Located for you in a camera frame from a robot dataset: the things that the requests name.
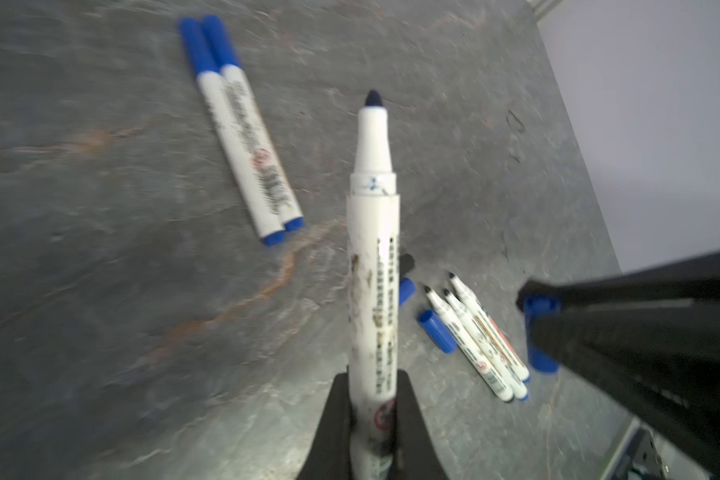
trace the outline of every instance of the marker cap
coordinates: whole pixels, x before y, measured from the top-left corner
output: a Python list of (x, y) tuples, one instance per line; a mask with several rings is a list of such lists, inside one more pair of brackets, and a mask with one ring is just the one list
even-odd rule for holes
[(274, 234), (269, 234), (267, 236), (264, 236), (262, 238), (262, 243), (267, 246), (274, 246), (277, 244), (280, 244), (281, 242), (285, 241), (286, 239), (286, 232), (282, 230), (278, 230)]
[(295, 232), (302, 226), (304, 226), (304, 217), (298, 216), (297, 218), (294, 218), (293, 220), (288, 220), (285, 225), (283, 225), (286, 228), (286, 231), (288, 232)]
[(218, 72), (219, 66), (211, 55), (205, 36), (202, 34), (200, 22), (194, 18), (184, 17), (179, 22), (179, 31), (181, 32), (184, 48), (190, 62), (195, 69), (195, 76), (202, 72)]
[(424, 312), (418, 318), (418, 323), (443, 352), (452, 353), (458, 347), (454, 336), (451, 335), (451, 332), (443, 325), (440, 317), (433, 310)]
[(557, 373), (560, 366), (555, 360), (552, 360), (547, 354), (536, 348), (530, 339), (529, 332), (531, 323), (543, 321), (535, 318), (536, 316), (559, 313), (560, 302), (558, 299), (548, 296), (529, 296), (523, 303), (523, 312), (525, 313), (525, 336), (528, 342), (528, 363), (540, 373), (548, 375)]
[(220, 67), (224, 65), (240, 66), (237, 60), (235, 49), (232, 48), (230, 37), (226, 34), (224, 23), (216, 15), (207, 15), (202, 18), (202, 32), (206, 35), (210, 50), (219, 63)]
[(411, 279), (404, 278), (400, 280), (400, 295), (398, 296), (398, 305), (402, 305), (406, 300), (411, 298), (413, 292), (416, 291), (416, 284)]

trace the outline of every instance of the black object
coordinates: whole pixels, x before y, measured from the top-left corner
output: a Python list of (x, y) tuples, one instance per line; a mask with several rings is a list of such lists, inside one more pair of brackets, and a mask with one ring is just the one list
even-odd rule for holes
[(643, 480), (664, 479), (664, 464), (653, 445), (652, 435), (644, 428), (635, 430), (610, 480), (630, 480), (630, 472), (636, 469)]
[(375, 90), (369, 91), (368, 96), (365, 97), (365, 106), (366, 107), (383, 107), (384, 103), (382, 103), (382, 95)]
[(413, 260), (413, 255), (411, 254), (403, 254), (400, 255), (400, 258), (398, 259), (400, 262), (400, 278), (403, 278), (413, 270), (413, 267), (416, 266), (416, 262)]
[(530, 320), (536, 348), (604, 390), (720, 477), (720, 252), (635, 274), (552, 286)]
[[(350, 480), (349, 382), (346, 373), (333, 378), (326, 406), (298, 480)], [(448, 480), (434, 453), (422, 412), (418, 408), (411, 379), (398, 370), (398, 400), (395, 422), (398, 454), (390, 480)]]

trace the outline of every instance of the marker tip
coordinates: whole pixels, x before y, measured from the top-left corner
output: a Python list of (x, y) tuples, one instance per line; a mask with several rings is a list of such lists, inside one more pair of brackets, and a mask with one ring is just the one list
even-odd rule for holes
[(383, 107), (384, 103), (382, 102), (382, 95), (375, 90), (369, 91), (368, 96), (365, 97), (365, 106), (366, 107)]

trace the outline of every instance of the whiteboard marker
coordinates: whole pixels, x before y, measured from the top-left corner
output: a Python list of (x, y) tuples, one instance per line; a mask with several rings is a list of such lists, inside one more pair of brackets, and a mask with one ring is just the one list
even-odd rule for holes
[(400, 196), (392, 171), (387, 109), (371, 90), (358, 112), (358, 146), (347, 197), (349, 459), (355, 480), (385, 480), (394, 454), (398, 387)]
[(208, 15), (202, 19), (202, 31), (220, 66), (221, 75), (227, 81), (226, 92), (239, 132), (239, 142), (245, 148), (245, 161), (252, 164), (258, 172), (269, 205), (277, 211), (286, 230), (298, 230), (304, 226), (304, 214), (269, 138), (269, 131), (256, 105), (248, 77), (240, 68), (224, 24), (219, 17)]
[(499, 375), (499, 372), (490, 364), (490, 361), (482, 351), (480, 351), (480, 347), (472, 340), (472, 337), (464, 329), (464, 326), (461, 325), (461, 321), (456, 316), (456, 312), (453, 312), (451, 306), (443, 302), (442, 298), (428, 286), (424, 287), (424, 292), (427, 293), (427, 298), (432, 304), (434, 312), (438, 314), (443, 324), (451, 331), (451, 334), (456, 339), (456, 343), (461, 347), (461, 351), (464, 352), (474, 368), (478, 370), (480, 376), (483, 377), (483, 380), (485, 380), (490, 389), (504, 402), (508, 402), (514, 398), (512, 389), (507, 387), (505, 381)]
[(512, 345), (510, 345), (507, 339), (504, 338), (504, 334), (499, 330), (499, 327), (496, 326), (496, 322), (494, 322), (485, 310), (483, 310), (478, 297), (455, 274), (448, 273), (448, 275), (451, 277), (451, 285), (456, 291), (458, 298), (467, 306), (467, 308), (469, 308), (470, 312), (477, 317), (480, 328), (483, 329), (483, 331), (494, 341), (496, 349), (499, 351), (501, 356), (507, 360), (507, 364), (514, 374), (517, 375), (523, 382), (527, 382), (530, 379), (530, 372), (528, 372), (528, 368), (525, 366), (523, 361), (520, 360), (518, 354), (515, 353)]
[(246, 147), (240, 141), (239, 124), (232, 115), (226, 96), (226, 81), (219, 74), (200, 23), (194, 18), (183, 18), (179, 30), (195, 69), (197, 85), (208, 105), (216, 134), (240, 186), (256, 233), (267, 246), (279, 244), (285, 239), (282, 222), (262, 188), (262, 176), (249, 161)]
[(512, 370), (509, 370), (507, 363), (501, 356), (496, 346), (490, 340), (490, 337), (484, 332), (478, 324), (478, 319), (475, 315), (469, 311), (469, 308), (465, 304), (460, 302), (456, 295), (451, 293), (450, 290), (446, 289), (443, 292), (445, 301), (451, 306), (456, 313), (456, 316), (461, 321), (461, 325), (469, 333), (475, 343), (478, 344), (480, 350), (485, 354), (486, 358), (490, 361), (490, 364), (494, 366), (499, 376), (504, 380), (504, 383), (508, 384), (512, 389), (512, 393), (518, 400), (525, 401), (528, 398), (528, 388), (525, 384), (515, 375)]

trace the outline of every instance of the gray stone surface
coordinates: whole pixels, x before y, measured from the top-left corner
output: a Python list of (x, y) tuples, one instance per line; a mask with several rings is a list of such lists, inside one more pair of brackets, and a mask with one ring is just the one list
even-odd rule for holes
[[(222, 16), (308, 227), (259, 244), (178, 35)], [(524, 0), (0, 2), (0, 478), (292, 478), (346, 364), (355, 111), (390, 110), (412, 279), (524, 356), (528, 276), (617, 269)], [(592, 478), (624, 417), (568, 372), (504, 405), (400, 317), (451, 478)]]

